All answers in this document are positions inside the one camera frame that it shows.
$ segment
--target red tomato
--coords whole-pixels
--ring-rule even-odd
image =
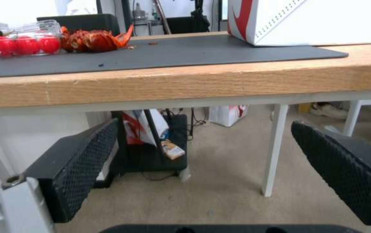
[[[39,42],[28,36],[20,36],[16,40],[17,53],[20,55],[37,54],[40,51]]]
[[[43,37],[39,40],[40,48],[49,54],[54,54],[60,49],[60,41],[56,37]]]
[[[16,42],[7,37],[0,37],[0,56],[10,57],[16,51]]]

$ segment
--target white bag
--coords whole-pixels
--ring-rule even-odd
[[[156,110],[150,109],[158,136],[161,137],[167,130],[168,124],[163,116]],[[122,118],[127,135],[128,145],[142,145],[148,143],[156,146],[150,126],[143,110],[124,111]]]
[[[209,121],[230,127],[247,115],[248,107],[249,105],[211,106]]]

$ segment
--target shoe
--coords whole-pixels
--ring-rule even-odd
[[[347,111],[337,109],[336,107],[330,104],[319,106],[316,103],[314,103],[309,112],[315,115],[327,116],[329,118],[338,119],[338,120],[345,120],[347,119],[347,115],[348,115]]]

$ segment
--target white table leg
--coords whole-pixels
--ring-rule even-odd
[[[343,134],[346,136],[352,136],[355,124],[357,123],[358,115],[360,114],[361,101],[351,101],[350,110],[348,111],[347,120],[345,121]]]
[[[272,132],[270,135],[269,158],[267,159],[264,172],[262,191],[264,196],[272,195],[273,182],[275,180],[277,160],[279,158],[280,144],[282,143],[283,129],[285,128],[288,105],[275,105],[273,114]]]

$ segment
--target gray desk mat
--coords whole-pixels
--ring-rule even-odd
[[[254,47],[229,35],[138,40],[129,44],[135,48],[0,60],[0,77],[348,56],[312,46]]]

